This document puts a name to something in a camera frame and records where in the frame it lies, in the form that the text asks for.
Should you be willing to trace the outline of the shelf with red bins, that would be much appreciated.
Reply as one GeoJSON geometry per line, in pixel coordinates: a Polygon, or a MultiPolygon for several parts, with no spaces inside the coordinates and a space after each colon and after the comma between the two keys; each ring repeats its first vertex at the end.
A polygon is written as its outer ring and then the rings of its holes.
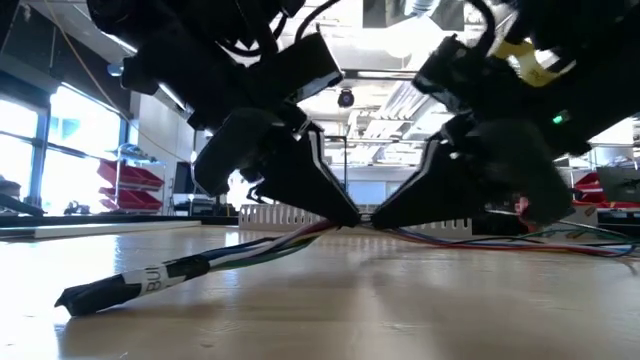
{"type": "Polygon", "coordinates": [[[97,168],[108,184],[99,188],[100,203],[115,213],[159,214],[164,202],[155,194],[164,194],[165,180],[146,165],[164,167],[164,163],[131,143],[120,145],[112,154],[114,160],[102,159],[97,168]]]}

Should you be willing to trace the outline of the white slotted cable duct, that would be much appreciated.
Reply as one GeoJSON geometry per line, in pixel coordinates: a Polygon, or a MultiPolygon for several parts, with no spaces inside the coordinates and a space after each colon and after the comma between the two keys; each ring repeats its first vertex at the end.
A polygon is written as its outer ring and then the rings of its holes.
{"type": "MultiPolygon", "coordinates": [[[[239,228],[249,231],[287,233],[320,221],[323,218],[319,215],[285,204],[246,204],[238,212],[239,228]]],[[[404,227],[404,230],[445,239],[473,236],[471,219],[426,223],[404,227]]]]}

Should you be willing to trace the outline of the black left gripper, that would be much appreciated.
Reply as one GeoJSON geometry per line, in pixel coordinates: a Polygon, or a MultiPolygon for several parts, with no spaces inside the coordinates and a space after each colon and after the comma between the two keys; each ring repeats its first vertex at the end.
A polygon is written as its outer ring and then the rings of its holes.
{"type": "Polygon", "coordinates": [[[194,128],[218,129],[193,162],[194,183],[207,195],[225,193],[229,176],[255,156],[266,137],[257,196],[337,225],[359,224],[358,208],[323,158],[323,131],[311,127],[296,136],[283,127],[303,123],[294,98],[308,85],[306,44],[248,67],[222,50],[144,48],[123,59],[122,67],[124,88],[152,95],[166,85],[194,110],[194,128]]]}

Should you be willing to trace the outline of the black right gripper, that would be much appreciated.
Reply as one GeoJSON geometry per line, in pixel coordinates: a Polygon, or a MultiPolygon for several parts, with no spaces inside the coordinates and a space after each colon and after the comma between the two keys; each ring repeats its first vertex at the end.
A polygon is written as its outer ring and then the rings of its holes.
{"type": "MultiPolygon", "coordinates": [[[[578,112],[561,101],[571,77],[542,87],[528,85],[502,60],[480,45],[445,37],[416,72],[412,85],[453,114],[468,114],[490,180],[526,200],[520,217],[549,225],[568,215],[572,196],[553,164],[554,156],[590,149],[589,138],[571,127],[578,112]]],[[[435,134],[425,140],[416,171],[371,215],[376,229],[462,220],[481,212],[481,196],[451,143],[435,134]]]]}

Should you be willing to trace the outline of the black aluminium table frame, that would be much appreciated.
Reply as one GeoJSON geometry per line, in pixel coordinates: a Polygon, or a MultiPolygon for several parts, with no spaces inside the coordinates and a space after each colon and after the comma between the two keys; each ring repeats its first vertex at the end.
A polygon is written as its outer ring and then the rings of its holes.
{"type": "Polygon", "coordinates": [[[158,216],[158,215],[90,215],[90,216],[0,216],[0,228],[66,226],[87,224],[120,224],[170,221],[199,221],[202,225],[236,226],[238,217],[158,216]]]}

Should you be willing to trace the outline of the long ceiling light bar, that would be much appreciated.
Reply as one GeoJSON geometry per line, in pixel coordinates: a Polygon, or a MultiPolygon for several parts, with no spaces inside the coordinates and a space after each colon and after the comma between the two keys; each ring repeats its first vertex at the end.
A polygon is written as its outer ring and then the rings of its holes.
{"type": "Polygon", "coordinates": [[[355,70],[355,77],[363,80],[410,81],[417,73],[414,71],[373,71],[355,70]]]}

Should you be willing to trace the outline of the red storage bin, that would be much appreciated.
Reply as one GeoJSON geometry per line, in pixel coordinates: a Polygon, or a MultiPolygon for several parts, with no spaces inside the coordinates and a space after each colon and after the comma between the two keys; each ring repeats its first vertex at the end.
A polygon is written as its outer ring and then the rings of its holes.
{"type": "Polygon", "coordinates": [[[583,176],[574,184],[573,189],[579,201],[599,202],[603,199],[603,190],[596,172],[590,172],[583,176]]]}

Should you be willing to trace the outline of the black computer monitor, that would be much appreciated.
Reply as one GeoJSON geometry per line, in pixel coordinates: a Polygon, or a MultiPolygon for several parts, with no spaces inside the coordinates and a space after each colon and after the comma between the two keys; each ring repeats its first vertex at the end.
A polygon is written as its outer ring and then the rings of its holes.
{"type": "Polygon", "coordinates": [[[192,166],[189,162],[177,162],[173,192],[177,194],[199,194],[200,190],[192,178],[192,166]]]}

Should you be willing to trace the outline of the black tape wrap with label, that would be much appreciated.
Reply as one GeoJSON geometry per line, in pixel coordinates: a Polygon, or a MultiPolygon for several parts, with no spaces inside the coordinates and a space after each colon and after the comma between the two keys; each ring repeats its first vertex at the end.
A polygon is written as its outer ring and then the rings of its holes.
{"type": "Polygon", "coordinates": [[[55,307],[64,307],[72,317],[95,314],[200,277],[209,270],[209,262],[202,255],[174,259],[66,288],[55,307]]]}

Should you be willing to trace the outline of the white duct cover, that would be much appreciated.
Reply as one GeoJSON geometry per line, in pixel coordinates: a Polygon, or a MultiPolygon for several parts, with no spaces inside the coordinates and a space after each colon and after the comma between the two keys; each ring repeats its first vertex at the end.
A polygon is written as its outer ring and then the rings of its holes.
{"type": "Polygon", "coordinates": [[[96,236],[128,232],[170,230],[199,227],[200,221],[157,221],[111,224],[51,225],[0,229],[0,241],[21,242],[38,239],[96,236]]]}

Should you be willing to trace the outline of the dark screen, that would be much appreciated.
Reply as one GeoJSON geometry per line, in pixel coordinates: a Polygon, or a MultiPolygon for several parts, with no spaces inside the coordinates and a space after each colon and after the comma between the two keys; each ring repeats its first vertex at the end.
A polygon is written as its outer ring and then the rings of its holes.
{"type": "Polygon", "coordinates": [[[599,167],[596,172],[607,201],[640,203],[640,170],[599,167]]]}

